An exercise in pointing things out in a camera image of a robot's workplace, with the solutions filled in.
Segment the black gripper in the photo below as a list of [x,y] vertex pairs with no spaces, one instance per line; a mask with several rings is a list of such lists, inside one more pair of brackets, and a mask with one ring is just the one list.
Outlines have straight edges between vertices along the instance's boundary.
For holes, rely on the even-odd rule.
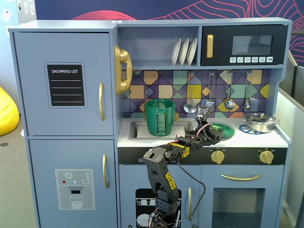
[[223,129],[215,130],[210,129],[211,123],[207,123],[199,128],[199,133],[205,133],[208,136],[202,134],[197,137],[184,137],[179,136],[175,138],[175,151],[179,155],[190,155],[198,151],[204,146],[217,144],[221,141],[223,136]]

